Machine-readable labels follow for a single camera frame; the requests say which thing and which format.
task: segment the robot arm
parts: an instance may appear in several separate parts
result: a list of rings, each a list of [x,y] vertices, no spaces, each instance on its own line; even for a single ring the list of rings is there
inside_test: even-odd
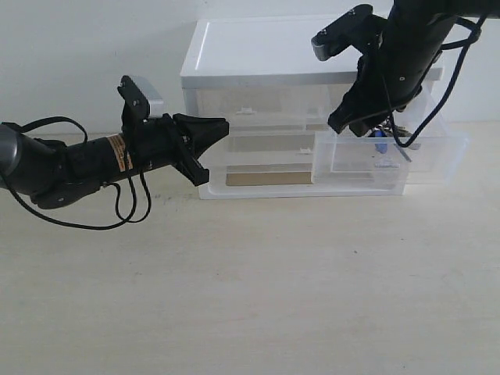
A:
[[[388,118],[389,109],[404,110],[443,50],[468,49],[443,45],[454,25],[471,29],[470,43],[479,38],[480,25],[461,16],[500,17],[500,0],[395,0],[387,20],[372,11],[359,5],[312,40],[322,61],[349,45],[362,53],[357,80],[328,121],[339,134],[349,126],[362,137]]]
[[[209,171],[198,158],[228,135],[227,121],[164,114],[163,100],[140,77],[123,77],[118,91],[125,100],[122,133],[111,137],[88,141],[85,135],[83,143],[66,146],[23,133],[48,123],[74,123],[71,119],[0,124],[0,187],[28,195],[42,209],[57,209],[164,166],[174,166],[195,186],[207,183]]]

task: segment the wire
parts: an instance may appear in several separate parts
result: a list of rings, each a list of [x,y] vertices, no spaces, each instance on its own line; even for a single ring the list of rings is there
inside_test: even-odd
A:
[[[92,225],[84,225],[84,224],[78,224],[78,223],[67,223],[65,221],[61,220],[56,220],[53,219],[49,216],[44,215],[43,213],[38,212],[36,209],[33,209],[30,207],[17,193],[17,191],[13,188],[13,186],[10,184],[8,177],[5,175],[4,171],[2,168],[0,168],[0,177],[3,179],[3,182],[7,189],[10,191],[10,194],[14,197],[17,202],[22,205],[22,207],[25,208],[29,213],[32,215],[35,215],[37,218],[42,219],[44,221],[47,221],[49,223],[59,225],[61,227],[69,227],[69,228],[76,228],[76,229],[82,229],[82,230],[99,230],[99,231],[104,231],[104,230],[112,230],[119,228],[127,223],[130,222],[130,219],[135,215],[135,212],[137,210],[138,206],[138,197],[137,197],[137,192],[135,191],[135,186],[134,182],[132,181],[132,176],[130,175],[130,169],[128,165],[128,158],[126,157],[128,155],[128,148],[125,148],[125,152],[123,153],[123,160],[125,162],[125,173],[127,175],[127,180],[130,186],[130,193],[132,194],[132,208],[130,210],[129,215],[125,218],[122,219],[120,222],[115,223],[113,225],[108,225],[108,226],[103,226],[103,227],[96,227]]]
[[[413,144],[413,142],[419,137],[419,135],[422,133],[422,131],[429,125],[429,123],[434,119],[434,117],[442,110],[442,108],[445,106],[446,102],[448,101],[449,97],[451,96],[453,89],[455,88],[456,82],[459,79],[460,71],[463,67],[463,63],[465,62],[467,52],[469,51],[471,45],[477,41],[477,33],[483,26],[484,22],[488,18],[488,14],[484,14],[481,16],[481,18],[477,21],[476,26],[474,30],[470,32],[469,37],[466,39],[466,42],[464,46],[462,46],[462,51],[460,52],[459,58],[457,59],[457,63],[455,65],[455,70],[453,71],[452,78],[450,79],[450,82],[448,84],[448,87],[446,88],[445,93],[443,94],[443,97],[441,98],[440,102],[436,105],[434,110],[429,114],[429,116],[420,124],[420,126],[415,130],[413,135],[409,138],[409,140],[406,143],[403,143],[401,139],[399,138],[398,135],[398,129],[396,126],[394,114],[393,114],[393,109],[392,109],[392,104],[391,104],[391,97],[389,95],[389,90],[387,86],[387,82],[385,80],[385,76],[382,73],[382,70],[380,68],[379,64],[379,59],[378,59],[378,50],[376,52],[377,57],[376,57],[376,64],[377,64],[377,69],[378,73],[382,77],[382,83],[384,85],[384,91],[385,91],[385,97],[387,99],[387,105],[389,109],[389,121],[391,123],[392,127],[392,133],[394,136],[394,140],[396,141],[396,144],[401,147],[401,148],[408,148]]]
[[[151,213],[152,210],[152,199],[151,199],[151,192],[149,191],[148,183],[146,182],[146,179],[144,177],[144,170],[141,170],[139,173],[139,178],[141,179],[141,185],[144,189],[144,192],[146,194],[146,199],[148,200],[148,208],[146,209],[146,213],[143,215],[142,218],[139,220],[128,220],[128,223],[142,223],[145,221],[148,217],[149,214]],[[121,213],[120,213],[120,196],[121,196],[121,186],[117,184],[116,182],[109,184],[110,186],[113,186],[116,189],[116,201],[115,201],[115,213],[116,215],[121,219],[125,220]]]

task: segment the table surface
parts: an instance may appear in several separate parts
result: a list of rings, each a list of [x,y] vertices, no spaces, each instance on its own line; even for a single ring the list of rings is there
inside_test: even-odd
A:
[[[88,233],[3,192],[2,373],[496,374],[499,126],[454,125],[452,184],[403,197],[200,201],[168,168],[146,223]],[[53,215],[108,223],[113,199]]]

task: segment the white storage container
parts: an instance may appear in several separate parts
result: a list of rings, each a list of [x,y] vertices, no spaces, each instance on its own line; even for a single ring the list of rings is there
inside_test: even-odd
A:
[[[437,116],[400,149],[390,138],[336,135],[327,118],[356,77],[350,48],[328,62],[310,39],[337,16],[203,20],[182,70],[187,113],[222,116],[230,135],[200,160],[210,169],[201,198],[400,195],[407,184],[440,184],[466,148]],[[432,110],[435,66],[423,93],[396,122],[414,130]]]

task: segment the white wall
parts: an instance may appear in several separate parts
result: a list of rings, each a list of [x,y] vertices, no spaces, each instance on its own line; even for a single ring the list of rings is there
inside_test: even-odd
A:
[[[197,19],[342,13],[358,3],[0,0],[0,118],[26,123],[64,115],[90,131],[118,130],[122,102],[116,85],[123,74],[146,76],[168,101],[169,111],[181,112],[178,75]],[[378,12],[391,7],[389,0],[372,3]],[[499,30],[500,21],[490,21],[483,40],[471,51],[445,110],[448,119],[500,119],[495,95],[500,53],[494,39]],[[452,57],[446,57],[447,63],[453,63]]]

